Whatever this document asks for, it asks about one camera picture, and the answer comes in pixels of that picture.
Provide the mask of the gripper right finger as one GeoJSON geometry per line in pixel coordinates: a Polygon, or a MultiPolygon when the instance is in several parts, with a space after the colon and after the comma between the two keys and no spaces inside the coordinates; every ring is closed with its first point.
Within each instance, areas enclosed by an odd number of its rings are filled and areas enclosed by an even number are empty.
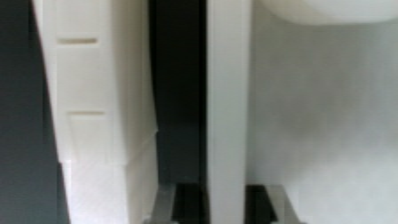
{"type": "Polygon", "coordinates": [[[281,185],[245,187],[243,224],[302,224],[281,185]]]}

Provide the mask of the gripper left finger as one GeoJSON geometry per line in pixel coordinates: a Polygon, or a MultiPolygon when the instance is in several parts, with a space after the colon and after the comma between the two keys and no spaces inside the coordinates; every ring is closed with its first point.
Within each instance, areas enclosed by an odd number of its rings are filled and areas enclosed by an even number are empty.
{"type": "Polygon", "coordinates": [[[199,184],[164,184],[144,224],[210,224],[206,191],[199,184]]]}

